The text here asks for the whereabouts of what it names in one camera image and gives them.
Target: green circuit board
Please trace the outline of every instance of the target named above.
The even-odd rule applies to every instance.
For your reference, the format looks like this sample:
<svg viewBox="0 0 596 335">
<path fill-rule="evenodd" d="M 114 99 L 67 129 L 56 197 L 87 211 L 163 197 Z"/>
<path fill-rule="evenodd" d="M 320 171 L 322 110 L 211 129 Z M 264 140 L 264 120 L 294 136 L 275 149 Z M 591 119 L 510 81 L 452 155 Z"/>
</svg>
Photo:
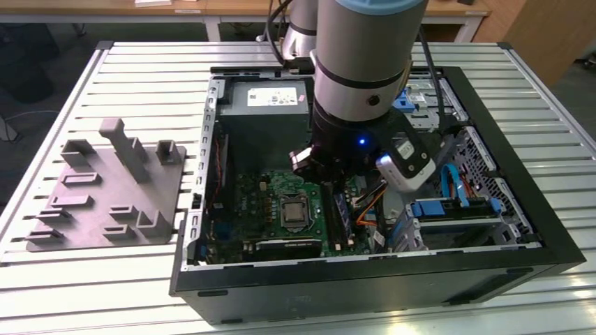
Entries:
<svg viewBox="0 0 596 335">
<path fill-rule="evenodd" d="M 319 239 L 323 241 L 320 257 L 363 255 L 370 253 L 364 231 L 354 238 L 354 245 L 343 250 L 330 246 L 320 186 L 306 183 L 291 172 L 272 171 L 264 174 L 239 174 L 234 182 L 234 217 L 231 235 L 220 244 L 219 253 L 226 262 L 242 262 L 243 245 L 238 242 L 264 239 Z M 354 182 L 347 184 L 347 197 L 358 195 Z M 284 199 L 303 199 L 308 203 L 308 225 L 288 229 L 283 225 Z"/>
</svg>

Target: silver cylinder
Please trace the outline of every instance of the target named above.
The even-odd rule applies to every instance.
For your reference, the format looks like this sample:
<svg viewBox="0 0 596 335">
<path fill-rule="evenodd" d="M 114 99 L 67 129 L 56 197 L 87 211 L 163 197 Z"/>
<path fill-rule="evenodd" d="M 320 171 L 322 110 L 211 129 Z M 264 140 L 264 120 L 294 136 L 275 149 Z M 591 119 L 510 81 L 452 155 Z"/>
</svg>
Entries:
<svg viewBox="0 0 596 335">
<path fill-rule="evenodd" d="M 368 121 L 390 109 L 408 72 L 428 0 L 391 15 L 319 4 L 315 98 L 327 113 Z"/>
<path fill-rule="evenodd" d="M 316 47 L 316 14 L 319 0 L 294 0 L 290 28 L 282 46 L 283 58 L 308 57 Z"/>
</svg>

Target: wooden cabinet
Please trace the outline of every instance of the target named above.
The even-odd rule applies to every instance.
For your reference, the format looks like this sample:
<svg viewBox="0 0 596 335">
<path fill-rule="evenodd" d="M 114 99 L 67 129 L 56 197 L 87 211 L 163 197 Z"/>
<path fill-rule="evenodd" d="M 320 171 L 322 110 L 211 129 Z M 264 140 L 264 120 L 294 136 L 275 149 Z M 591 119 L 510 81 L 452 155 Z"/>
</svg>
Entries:
<svg viewBox="0 0 596 335">
<path fill-rule="evenodd" d="M 483 0 L 474 42 L 508 42 L 542 81 L 554 85 L 596 37 L 596 0 Z"/>
</svg>

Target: slotted metal table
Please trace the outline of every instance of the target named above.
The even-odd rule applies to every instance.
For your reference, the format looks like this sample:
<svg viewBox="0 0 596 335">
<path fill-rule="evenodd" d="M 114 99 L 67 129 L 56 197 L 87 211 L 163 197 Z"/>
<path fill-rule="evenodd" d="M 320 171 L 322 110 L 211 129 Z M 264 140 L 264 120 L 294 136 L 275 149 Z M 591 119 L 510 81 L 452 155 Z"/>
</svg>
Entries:
<svg viewBox="0 0 596 335">
<path fill-rule="evenodd" d="M 258 43 L 115 43 L 94 53 L 0 218 L 0 333 L 519 334 L 596 328 L 595 141 L 514 50 L 451 43 L 431 50 L 438 65 L 463 68 L 586 264 L 484 304 L 214 327 L 168 296 L 176 236 L 162 246 L 27 252 L 23 238 L 64 168 L 60 147 L 78 138 L 107 147 L 98 134 L 104 117 L 122 117 L 128 136 L 144 144 L 168 138 L 187 147 L 180 225 L 195 183 L 210 68 L 275 64 L 270 47 Z M 426 65 L 419 45 L 412 58 Z"/>
</svg>

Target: motherboard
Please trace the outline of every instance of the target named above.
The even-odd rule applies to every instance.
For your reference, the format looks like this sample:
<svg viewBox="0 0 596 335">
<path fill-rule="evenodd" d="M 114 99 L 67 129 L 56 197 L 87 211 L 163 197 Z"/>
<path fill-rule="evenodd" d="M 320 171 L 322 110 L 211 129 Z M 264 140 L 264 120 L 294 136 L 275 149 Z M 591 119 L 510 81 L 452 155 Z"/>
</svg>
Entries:
<svg viewBox="0 0 596 335">
<path fill-rule="evenodd" d="M 346 199 L 359 193 L 356 184 L 348 182 Z M 307 258 L 370 253 L 366 229 L 352 232 L 350 246 L 330 241 L 323 201 L 322 187 L 304 182 L 290 171 L 238 174 L 234 210 L 212 221 L 218 262 L 263 260 L 258 250 L 266 253 L 266 260 L 287 259 L 284 250 Z"/>
</svg>

